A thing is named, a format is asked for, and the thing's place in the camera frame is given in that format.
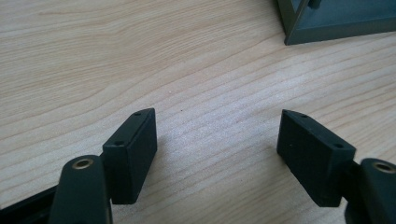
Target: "wooden table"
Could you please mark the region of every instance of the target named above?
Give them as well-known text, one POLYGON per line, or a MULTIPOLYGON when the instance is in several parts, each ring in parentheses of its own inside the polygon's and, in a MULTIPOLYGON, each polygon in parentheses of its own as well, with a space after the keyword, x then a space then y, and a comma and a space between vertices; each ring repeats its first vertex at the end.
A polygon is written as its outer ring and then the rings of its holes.
POLYGON ((158 152, 115 223, 345 223, 276 154, 281 110, 396 163, 396 34, 283 39, 272 0, 2 1, 1 207, 155 107, 158 152))

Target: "small hole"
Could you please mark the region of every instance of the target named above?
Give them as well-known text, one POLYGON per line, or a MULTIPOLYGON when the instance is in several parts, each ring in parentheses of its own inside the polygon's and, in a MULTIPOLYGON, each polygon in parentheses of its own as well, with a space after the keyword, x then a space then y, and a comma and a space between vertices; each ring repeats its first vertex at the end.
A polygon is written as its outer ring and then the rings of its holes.
POLYGON ((116 141, 114 145, 116 145, 117 147, 123 146, 123 141, 116 141))
POLYGON ((339 144, 339 143, 334 144, 334 146, 335 146, 335 147, 338 147, 338 148, 343 148, 343 147, 344 147, 343 145, 341 145, 341 144, 339 144))
POLYGON ((384 172, 384 173, 388 173, 388 174, 395 174, 396 173, 396 170, 393 167, 388 166, 387 164, 382 163, 382 162, 375 162, 374 163, 374 167, 377 170, 379 170, 381 172, 384 172))
POLYGON ((81 170, 89 167, 93 164, 93 160, 91 159, 82 159, 73 163, 72 167, 76 170, 81 170))

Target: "black plastic bracket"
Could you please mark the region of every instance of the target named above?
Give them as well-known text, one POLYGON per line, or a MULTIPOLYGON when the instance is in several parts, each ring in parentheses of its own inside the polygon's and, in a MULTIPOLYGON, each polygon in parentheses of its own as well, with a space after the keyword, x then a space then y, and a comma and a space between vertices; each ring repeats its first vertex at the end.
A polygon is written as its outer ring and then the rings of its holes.
POLYGON ((396 223, 396 166, 353 161, 356 149, 305 114, 283 110, 277 153, 322 207, 348 200, 346 223, 396 223))
POLYGON ((286 45, 396 31, 394 0, 277 2, 286 33, 286 45))
POLYGON ((59 185, 0 210, 2 223, 112 223, 109 200, 135 203, 157 151, 155 110, 132 114, 99 156, 69 161, 59 185))

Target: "metal grommet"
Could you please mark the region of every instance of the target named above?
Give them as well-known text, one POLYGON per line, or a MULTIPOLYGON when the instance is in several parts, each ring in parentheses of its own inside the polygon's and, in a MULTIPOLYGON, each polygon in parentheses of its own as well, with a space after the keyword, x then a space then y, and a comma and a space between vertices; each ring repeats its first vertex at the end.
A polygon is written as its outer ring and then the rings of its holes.
POLYGON ((93 160, 91 160, 91 159, 81 159, 81 160, 73 163, 72 167, 73 167, 73 169, 76 169, 76 170, 82 170, 82 169, 85 169, 85 168, 91 166, 92 164, 93 164, 93 160))
POLYGON ((373 166, 374 166, 375 169, 377 169, 377 170, 379 170, 379 171, 381 171, 383 173, 396 174, 395 168, 387 165, 384 162, 380 162, 380 161, 373 162, 373 166))

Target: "light wooden surface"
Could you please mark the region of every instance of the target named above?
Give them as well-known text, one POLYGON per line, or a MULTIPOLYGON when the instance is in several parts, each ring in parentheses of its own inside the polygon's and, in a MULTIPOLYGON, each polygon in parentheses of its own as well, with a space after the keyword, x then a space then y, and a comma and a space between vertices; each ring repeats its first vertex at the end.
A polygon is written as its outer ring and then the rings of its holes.
POLYGON ((158 153, 115 223, 345 223, 276 154, 282 108, 396 163, 396 34, 286 47, 272 0, 0 2, 0 205, 57 184, 155 107, 158 153))

